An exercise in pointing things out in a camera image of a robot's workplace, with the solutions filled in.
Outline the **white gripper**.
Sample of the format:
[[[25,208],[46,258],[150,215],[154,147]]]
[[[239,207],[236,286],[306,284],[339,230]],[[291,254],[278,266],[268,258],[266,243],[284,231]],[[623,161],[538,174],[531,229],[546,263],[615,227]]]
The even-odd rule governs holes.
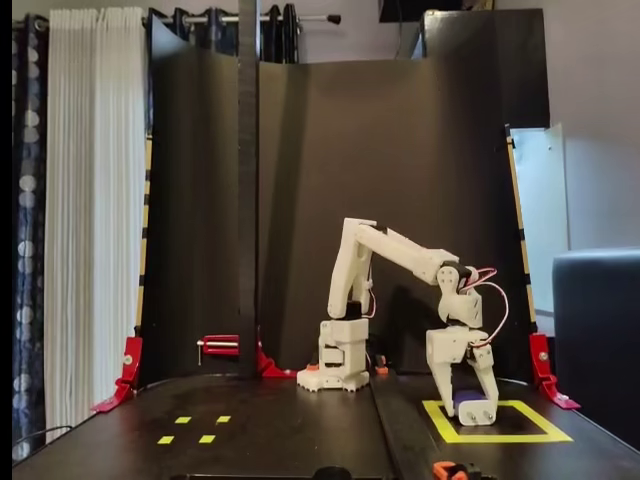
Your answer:
[[[479,278],[475,268],[459,264],[444,264],[436,275],[441,289],[438,315],[445,327],[427,331],[426,359],[449,417],[455,415],[450,364],[461,363],[463,359],[474,368],[492,412],[497,410],[499,391],[492,347],[490,344],[478,347],[488,338],[481,330],[482,298],[472,286]]]

